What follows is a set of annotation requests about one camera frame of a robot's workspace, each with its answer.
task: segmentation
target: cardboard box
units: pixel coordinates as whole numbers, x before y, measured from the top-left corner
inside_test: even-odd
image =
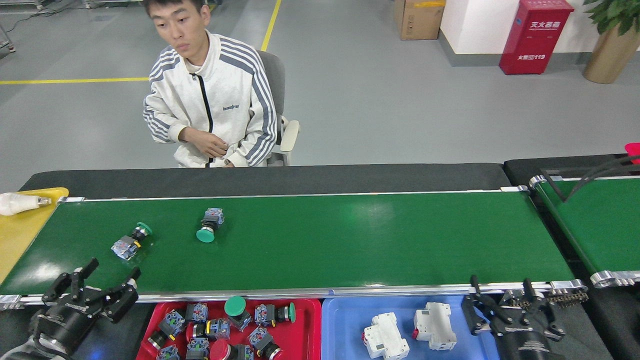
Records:
[[[402,40],[438,38],[445,0],[396,0],[394,18]]]

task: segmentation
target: man's hand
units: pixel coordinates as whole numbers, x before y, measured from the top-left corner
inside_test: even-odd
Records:
[[[227,153],[229,146],[221,138],[207,131],[185,127],[178,135],[178,139],[195,145],[198,150],[209,158],[221,158]]]

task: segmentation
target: yellow floor line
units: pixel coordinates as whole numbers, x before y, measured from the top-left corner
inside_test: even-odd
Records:
[[[57,80],[9,80],[0,85],[24,84],[77,84],[77,83],[120,83],[124,81],[149,81],[149,78],[106,78],[106,79],[57,79]]]
[[[273,14],[271,14],[271,21],[269,21],[269,27],[267,28],[267,33],[264,35],[264,41],[262,42],[262,47],[260,50],[267,51],[267,46],[269,46],[269,40],[271,40],[271,32],[273,31],[273,25],[276,23],[276,18],[278,17],[278,11],[280,10],[280,3],[282,0],[276,1],[276,7],[273,8]]]

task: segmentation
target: green conveyor belt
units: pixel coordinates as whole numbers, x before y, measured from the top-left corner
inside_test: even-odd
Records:
[[[568,195],[577,181],[556,181]],[[549,183],[536,189],[593,274],[640,270],[640,178],[597,179],[562,202]]]
[[[226,220],[202,243],[209,207]],[[136,222],[154,233],[125,261],[110,247]],[[0,293],[43,293],[91,257],[87,284],[114,286],[137,265],[141,294],[574,278],[526,193],[111,200],[60,204]]]

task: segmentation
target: white circuit breaker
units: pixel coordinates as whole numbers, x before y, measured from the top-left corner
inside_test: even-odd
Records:
[[[400,360],[409,354],[409,344],[400,336],[396,322],[395,313],[384,313],[374,316],[371,326],[364,329],[362,341],[371,359]]]
[[[452,350],[458,342],[451,329],[451,307],[440,302],[428,302],[413,317],[413,338],[428,341],[431,350]]]

